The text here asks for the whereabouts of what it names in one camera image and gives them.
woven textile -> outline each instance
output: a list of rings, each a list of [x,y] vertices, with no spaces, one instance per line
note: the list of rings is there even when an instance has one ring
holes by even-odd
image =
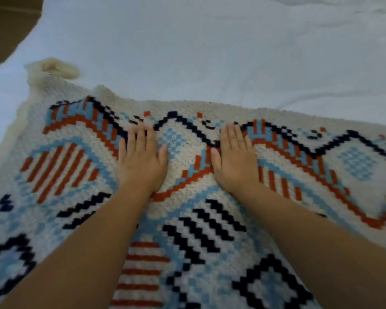
[[[136,102],[49,74],[31,77],[30,87],[0,149],[0,299],[108,201],[119,139],[139,121],[152,122],[159,144],[169,146],[168,173],[139,223],[112,307],[319,307],[273,240],[214,179],[210,148],[219,147],[228,121],[252,139],[263,184],[386,247],[385,126]]]

mattress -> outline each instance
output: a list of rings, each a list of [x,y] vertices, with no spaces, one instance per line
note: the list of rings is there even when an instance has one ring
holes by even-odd
[[[0,65],[0,141],[47,57],[137,100],[386,124],[386,0],[45,0]]]

person's left hand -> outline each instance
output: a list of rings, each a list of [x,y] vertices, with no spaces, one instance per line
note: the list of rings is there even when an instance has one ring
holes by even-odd
[[[128,132],[127,149],[124,139],[120,139],[118,163],[120,185],[131,184],[151,194],[161,187],[165,179],[167,146],[163,145],[157,153],[153,127],[139,123],[137,127],[132,126]]]

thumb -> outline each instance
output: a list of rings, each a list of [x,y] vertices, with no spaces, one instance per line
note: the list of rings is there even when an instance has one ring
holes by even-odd
[[[162,168],[167,168],[167,156],[168,156],[168,152],[167,152],[167,145],[163,145],[160,149],[159,149],[159,164],[160,166],[162,166]]]
[[[221,156],[219,151],[215,147],[212,147],[210,150],[210,158],[214,172],[221,171]]]

person's right arm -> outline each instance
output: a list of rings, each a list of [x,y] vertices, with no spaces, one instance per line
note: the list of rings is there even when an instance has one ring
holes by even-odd
[[[282,197],[259,182],[248,136],[221,129],[212,148],[217,182],[275,239],[297,275],[326,309],[386,308],[386,249]]]

